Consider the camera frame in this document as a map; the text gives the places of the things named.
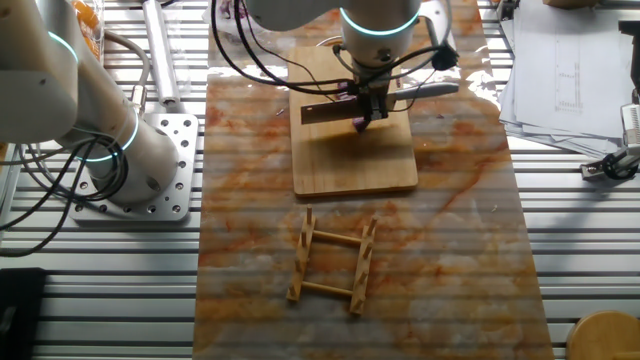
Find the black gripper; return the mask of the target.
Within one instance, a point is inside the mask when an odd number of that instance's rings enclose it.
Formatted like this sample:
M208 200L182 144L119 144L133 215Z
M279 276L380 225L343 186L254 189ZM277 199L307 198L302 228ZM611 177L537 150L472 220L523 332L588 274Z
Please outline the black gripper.
M386 96L389 93L392 68L389 65L369 67L359 62L353 62L355 88L354 95L359 95L362 106L362 118L365 121L376 121L388 117Z

